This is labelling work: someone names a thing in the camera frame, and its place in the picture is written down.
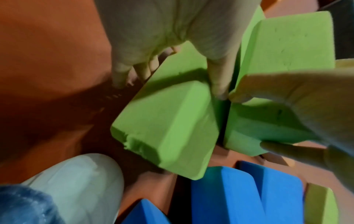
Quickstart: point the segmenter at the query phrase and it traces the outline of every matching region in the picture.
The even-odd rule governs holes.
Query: blue foam block
[[[122,224],[171,224],[165,214],[153,203],[143,199],[125,218]]]
[[[253,176],[268,223],[303,224],[302,182],[296,177],[242,161],[239,169]]]
[[[251,175],[224,167],[208,167],[192,181],[193,224],[264,224],[266,217]]]

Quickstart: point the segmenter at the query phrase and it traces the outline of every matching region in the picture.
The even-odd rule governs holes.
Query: white shoe
[[[112,224],[124,179],[112,158],[85,154],[52,166],[23,185],[51,195],[66,224]]]

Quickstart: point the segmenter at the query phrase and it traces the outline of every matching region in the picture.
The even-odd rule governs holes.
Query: person's left hand
[[[207,57],[212,92],[228,96],[242,35],[261,0],[95,0],[112,45],[112,79],[125,86],[134,67],[141,80],[157,55],[187,40]]]

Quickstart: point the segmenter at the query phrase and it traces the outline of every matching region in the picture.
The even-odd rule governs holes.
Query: blue block
[[[122,224],[171,224],[165,214],[153,203],[143,199],[125,218]]]
[[[296,177],[242,161],[239,169],[253,176],[268,223],[303,224],[302,182]]]
[[[265,224],[265,214],[251,175],[224,167],[208,167],[192,181],[193,224]]]

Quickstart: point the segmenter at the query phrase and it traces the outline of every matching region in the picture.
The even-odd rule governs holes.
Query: dark object
[[[318,2],[319,11],[329,11],[333,17],[336,59],[354,58],[354,0]]]

